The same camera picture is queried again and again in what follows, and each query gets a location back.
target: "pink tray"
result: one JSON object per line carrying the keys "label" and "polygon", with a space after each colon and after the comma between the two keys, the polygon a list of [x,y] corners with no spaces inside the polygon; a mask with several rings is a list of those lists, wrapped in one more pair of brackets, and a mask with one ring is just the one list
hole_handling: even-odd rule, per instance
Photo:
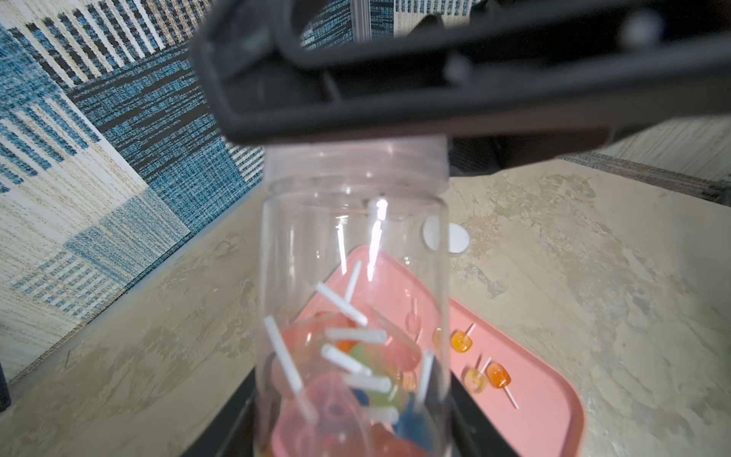
{"label": "pink tray", "polygon": [[474,322],[474,346],[464,354],[452,351],[452,371],[461,379],[467,366],[488,357],[505,367],[512,378],[507,394],[488,386],[472,398],[495,428],[522,456],[578,456],[586,432],[586,412],[574,387],[546,362],[520,346],[497,328],[450,298],[452,329],[466,331]]}
{"label": "pink tray", "polygon": [[[343,275],[338,266],[327,280],[327,285],[343,296],[350,272],[358,260],[363,262],[363,268],[353,295],[353,305],[363,308],[370,303],[388,302],[389,306],[381,305],[378,310],[391,322],[404,328],[406,316],[411,312],[411,297],[416,297],[424,328],[419,345],[423,350],[436,351],[432,333],[442,320],[434,297],[411,270],[393,257],[379,252],[374,260],[373,280],[369,281],[368,247],[360,246],[348,256],[347,273]],[[337,311],[337,308],[325,297],[316,294],[298,320],[312,317],[318,311]],[[474,346],[460,354],[452,350],[450,345],[450,365],[454,374],[461,379],[465,367],[476,366],[478,360],[484,363],[487,357],[492,357],[493,361],[499,362],[510,373],[510,392],[520,409],[513,407],[505,392],[492,386],[473,395],[503,438],[524,457],[578,456],[586,431],[586,413],[573,386],[555,369],[453,298],[450,299],[452,328],[445,329],[443,337],[449,338],[457,329],[466,331],[472,322],[476,325],[471,334]]]}

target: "white lollipop stick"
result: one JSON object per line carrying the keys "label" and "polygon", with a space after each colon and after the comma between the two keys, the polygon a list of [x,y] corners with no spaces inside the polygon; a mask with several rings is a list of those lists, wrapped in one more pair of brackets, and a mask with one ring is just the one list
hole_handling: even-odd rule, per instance
{"label": "white lollipop stick", "polygon": [[429,388],[429,377],[431,377],[431,367],[434,364],[434,352],[428,349],[424,352],[424,358],[421,365],[421,376],[419,376],[419,384],[416,387],[416,396],[414,397],[414,405],[422,407],[426,399],[426,391]]}
{"label": "white lollipop stick", "polygon": [[318,421],[317,411],[314,406],[312,406],[312,403],[310,403],[304,395],[301,395],[305,385],[302,382],[302,377],[300,376],[300,372],[297,370],[295,362],[292,360],[292,356],[289,354],[287,345],[281,337],[279,327],[277,327],[276,322],[274,322],[274,317],[267,316],[264,318],[264,328],[269,335],[269,341],[272,342],[274,353],[279,358],[279,363],[281,365],[281,369],[284,371],[284,377],[287,378],[289,388],[292,390],[292,393],[295,394],[295,398],[300,405],[302,414],[310,424],[316,424]]}
{"label": "white lollipop stick", "polygon": [[397,423],[398,409],[395,407],[366,407],[363,408],[371,420],[382,423]]}
{"label": "white lollipop stick", "polygon": [[344,299],[340,298],[340,295],[333,292],[332,289],[330,289],[325,284],[318,282],[316,286],[317,292],[324,295],[325,298],[330,300],[333,305],[340,308],[340,310],[348,317],[353,319],[355,322],[357,322],[361,327],[367,327],[368,326],[368,318],[365,314],[358,311],[353,305],[345,301]]}
{"label": "white lollipop stick", "polygon": [[292,360],[292,356],[289,354],[287,345],[284,343],[281,333],[279,333],[279,327],[276,326],[276,322],[274,322],[274,318],[272,316],[264,318],[264,328],[267,330],[269,340],[272,342],[276,356],[279,357],[279,363],[281,364],[281,368],[284,370],[284,376],[287,378],[289,388],[292,389],[292,393],[299,395],[305,385],[302,382],[300,372],[297,371],[295,362]]}
{"label": "white lollipop stick", "polygon": [[485,374],[485,370],[488,369],[488,365],[490,365],[490,362],[492,362],[492,361],[493,361],[493,358],[488,357],[488,361],[485,362],[485,366],[482,367],[482,369],[480,370],[480,373]]}
{"label": "white lollipop stick", "polygon": [[389,393],[391,391],[391,379],[388,376],[363,376],[362,374],[340,375],[348,387],[361,390],[372,390],[373,392]]}
{"label": "white lollipop stick", "polygon": [[330,343],[322,345],[320,355],[328,362],[334,363],[343,370],[350,371],[353,374],[362,374],[364,376],[371,376],[373,374],[369,367],[363,365]]}
{"label": "white lollipop stick", "polygon": [[350,303],[353,299],[353,293],[355,292],[355,285],[358,283],[358,276],[360,275],[360,269],[363,267],[363,262],[358,260],[353,267],[353,272],[350,273],[350,280],[348,281],[348,288],[345,289],[345,296],[343,299]]}
{"label": "white lollipop stick", "polygon": [[350,340],[364,343],[384,344],[388,341],[388,333],[383,329],[367,328],[326,328],[325,336],[334,341]]}
{"label": "white lollipop stick", "polygon": [[507,387],[503,387],[503,389],[505,389],[505,393],[507,393],[507,396],[509,396],[509,397],[510,397],[510,401],[512,401],[512,405],[513,405],[513,406],[514,406],[514,407],[515,407],[516,409],[520,409],[520,408],[518,407],[518,404],[517,404],[517,403],[515,403],[515,399],[514,399],[514,398],[512,397],[512,394],[510,393],[510,389],[509,389],[509,388],[507,388]]}

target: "striped carpet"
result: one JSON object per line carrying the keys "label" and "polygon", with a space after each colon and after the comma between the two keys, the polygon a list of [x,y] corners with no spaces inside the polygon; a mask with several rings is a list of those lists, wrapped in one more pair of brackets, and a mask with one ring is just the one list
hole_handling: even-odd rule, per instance
{"label": "striped carpet", "polygon": [[[262,178],[187,57],[212,0],[0,0],[0,362],[32,370]],[[393,4],[371,2],[374,35]],[[349,0],[302,36],[352,41]]]}

